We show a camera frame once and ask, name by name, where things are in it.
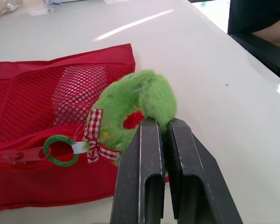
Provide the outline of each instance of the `green fuzzy toy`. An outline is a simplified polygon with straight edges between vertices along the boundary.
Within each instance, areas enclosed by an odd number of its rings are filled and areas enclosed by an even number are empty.
[[[164,132],[168,122],[176,115],[177,104],[165,77],[152,70],[145,70],[112,83],[101,93],[92,109],[104,110],[99,142],[123,154],[138,128],[124,128],[128,116],[141,110],[145,118],[156,119]]]

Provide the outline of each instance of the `person's arm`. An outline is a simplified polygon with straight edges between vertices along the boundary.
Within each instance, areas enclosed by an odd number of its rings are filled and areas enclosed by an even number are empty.
[[[280,47],[280,20],[270,27],[253,32],[252,34]]]

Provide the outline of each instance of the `black clamp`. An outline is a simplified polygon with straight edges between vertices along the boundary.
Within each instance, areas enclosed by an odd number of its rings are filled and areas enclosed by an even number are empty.
[[[120,160],[111,224],[161,223],[165,165],[178,224],[243,223],[216,160],[189,126],[174,119],[162,136],[145,119]]]

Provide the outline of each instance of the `white tag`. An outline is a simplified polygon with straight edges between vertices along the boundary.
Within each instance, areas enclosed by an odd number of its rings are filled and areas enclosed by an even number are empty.
[[[78,141],[75,144],[71,145],[71,148],[74,151],[74,154],[81,154],[81,153],[87,153],[87,149],[84,147],[85,142]]]

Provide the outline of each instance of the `zipper pull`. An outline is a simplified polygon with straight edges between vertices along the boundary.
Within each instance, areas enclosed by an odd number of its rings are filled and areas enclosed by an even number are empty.
[[[41,162],[46,160],[50,153],[44,158],[41,158],[43,147],[31,148],[24,151],[8,150],[1,157],[1,162],[7,164],[27,164],[28,162]]]

